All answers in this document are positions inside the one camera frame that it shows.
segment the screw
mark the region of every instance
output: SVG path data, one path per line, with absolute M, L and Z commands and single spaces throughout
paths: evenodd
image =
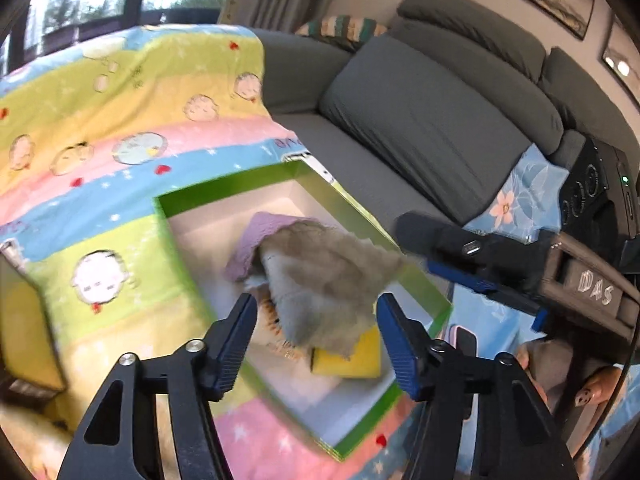
M 123 354 L 123 355 L 120 356 L 120 359 L 118 359 L 118 362 L 122 366 L 132 365 L 133 363 L 136 362 L 136 355 L 132 354 L 132 353 Z
M 496 358 L 500 364 L 505 366 L 513 365 L 513 356 L 511 354 L 507 354 L 507 352 L 500 352 Z
M 477 240 L 473 242 L 469 242 L 462 247 L 462 252 L 466 254 L 466 256 L 471 256 L 474 253 L 477 253 L 482 248 L 482 245 Z
M 187 352 L 199 352 L 204 348 L 204 341 L 202 339 L 192 339 L 187 343 Z
M 447 344 L 442 339 L 434 339 L 431 343 L 431 350 L 434 352 L 444 352 L 447 348 Z

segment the red heart print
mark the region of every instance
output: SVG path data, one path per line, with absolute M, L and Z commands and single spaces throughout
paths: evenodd
M 162 175 L 163 173 L 169 173 L 170 171 L 171 171 L 170 166 L 160 164 L 160 166 L 156 168 L 156 175 Z

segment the striped pillow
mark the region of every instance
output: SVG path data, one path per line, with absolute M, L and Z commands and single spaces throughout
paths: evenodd
M 356 52 L 370 38 L 384 32 L 386 32 L 386 27 L 380 25 L 376 20 L 351 16 L 330 16 L 305 23 L 296 34 L 338 46 L 349 52 Z

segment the yellow sponge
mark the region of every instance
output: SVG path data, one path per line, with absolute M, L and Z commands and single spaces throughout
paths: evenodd
M 380 377 L 380 332 L 374 325 L 360 337 L 349 359 L 314 349 L 311 372 L 351 379 Z

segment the black cable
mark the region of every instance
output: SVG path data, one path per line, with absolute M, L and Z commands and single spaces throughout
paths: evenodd
M 622 367 L 622 373 L 620 374 L 620 378 L 618 379 L 618 382 L 616 383 L 616 387 L 613 389 L 613 393 L 611 394 L 611 397 L 609 397 L 609 400 L 607 401 L 604 407 L 604 410 L 602 410 L 602 413 L 600 414 L 598 421 L 596 422 L 596 425 L 593 427 L 593 429 L 591 430 L 591 433 L 588 434 L 587 438 L 585 439 L 585 441 L 582 443 L 582 445 L 574 455 L 574 461 L 578 460 L 580 456 L 585 452 L 585 450 L 589 447 L 589 444 L 591 443 L 593 438 L 596 436 L 596 434 L 600 431 L 600 428 L 602 427 L 604 420 L 607 418 L 607 415 L 609 415 L 609 412 L 613 408 L 613 403 L 616 402 L 616 399 L 618 398 L 618 394 L 620 393 L 620 390 L 622 389 L 622 385 L 626 380 L 626 376 L 629 373 L 629 368 L 631 368 L 631 361 L 633 360 L 634 355 L 636 354 L 636 347 L 638 346 L 638 336 L 640 336 L 640 310 L 638 311 L 638 317 L 636 318 L 636 327 L 634 328 L 634 334 L 631 338 L 631 350 L 629 351 L 629 355 L 626 358 L 625 365 Z

